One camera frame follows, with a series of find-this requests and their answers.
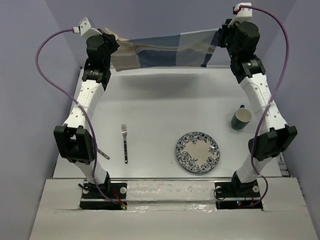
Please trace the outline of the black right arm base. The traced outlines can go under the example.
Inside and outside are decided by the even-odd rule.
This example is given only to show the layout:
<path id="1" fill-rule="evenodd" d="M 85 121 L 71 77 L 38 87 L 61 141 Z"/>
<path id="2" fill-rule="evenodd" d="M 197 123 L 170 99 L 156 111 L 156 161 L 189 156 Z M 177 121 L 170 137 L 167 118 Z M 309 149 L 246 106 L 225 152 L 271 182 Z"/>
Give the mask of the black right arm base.
<path id="1" fill-rule="evenodd" d="M 236 173 L 231 181 L 216 182 L 213 196 L 218 210 L 263 209 L 258 181 L 241 183 Z"/>

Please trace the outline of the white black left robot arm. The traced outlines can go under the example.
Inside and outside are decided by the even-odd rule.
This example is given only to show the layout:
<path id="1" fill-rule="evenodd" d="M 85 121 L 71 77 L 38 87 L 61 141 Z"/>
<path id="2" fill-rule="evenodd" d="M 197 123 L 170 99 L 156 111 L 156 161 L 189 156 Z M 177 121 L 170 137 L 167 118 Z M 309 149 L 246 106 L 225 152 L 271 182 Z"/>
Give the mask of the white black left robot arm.
<path id="1" fill-rule="evenodd" d="M 104 198 L 110 194 L 110 175 L 97 160 L 97 141 L 91 119 L 111 77 L 111 55 L 119 47 L 112 34 L 102 33 L 86 40 L 87 59 L 80 92 L 63 125 L 53 134 L 62 158 L 76 165 L 86 176 L 93 191 Z"/>

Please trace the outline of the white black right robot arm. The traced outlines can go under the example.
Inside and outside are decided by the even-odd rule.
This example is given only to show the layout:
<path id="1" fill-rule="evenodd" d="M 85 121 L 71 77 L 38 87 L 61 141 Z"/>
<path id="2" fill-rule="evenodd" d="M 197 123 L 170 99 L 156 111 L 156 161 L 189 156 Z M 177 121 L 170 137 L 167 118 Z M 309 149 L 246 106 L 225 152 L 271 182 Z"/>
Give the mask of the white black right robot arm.
<path id="1" fill-rule="evenodd" d="M 269 89 L 265 67 L 255 54 L 260 40 L 259 28 L 249 21 L 227 19 L 218 33 L 218 46 L 227 49 L 231 71 L 259 120 L 257 136 L 248 142 L 249 156 L 230 183 L 231 192 L 242 196 L 267 163 L 288 148 L 298 131 L 280 114 Z"/>

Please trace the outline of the blue patchwork cloth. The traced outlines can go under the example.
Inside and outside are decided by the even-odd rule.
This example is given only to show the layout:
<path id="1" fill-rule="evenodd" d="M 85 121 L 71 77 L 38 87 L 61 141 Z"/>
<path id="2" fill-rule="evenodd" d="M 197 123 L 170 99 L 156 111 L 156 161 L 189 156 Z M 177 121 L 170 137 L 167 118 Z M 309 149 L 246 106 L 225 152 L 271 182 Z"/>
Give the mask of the blue patchwork cloth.
<path id="1" fill-rule="evenodd" d="M 206 67 L 219 42 L 219 30 L 206 29 L 177 35 L 138 39 L 115 36 L 119 48 L 111 55 L 117 72 L 152 67 Z"/>

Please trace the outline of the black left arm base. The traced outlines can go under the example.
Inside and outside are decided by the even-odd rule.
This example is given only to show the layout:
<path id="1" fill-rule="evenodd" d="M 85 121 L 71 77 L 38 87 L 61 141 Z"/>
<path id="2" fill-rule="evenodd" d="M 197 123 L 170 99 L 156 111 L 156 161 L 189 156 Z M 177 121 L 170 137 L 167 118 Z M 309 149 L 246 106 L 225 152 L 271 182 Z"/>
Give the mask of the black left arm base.
<path id="1" fill-rule="evenodd" d="M 84 180 L 79 183 L 81 197 L 79 208 L 82 210 L 125 211 L 128 208 L 128 183 L 124 181 L 111 181 L 107 179 L 98 187 L 94 183 Z"/>

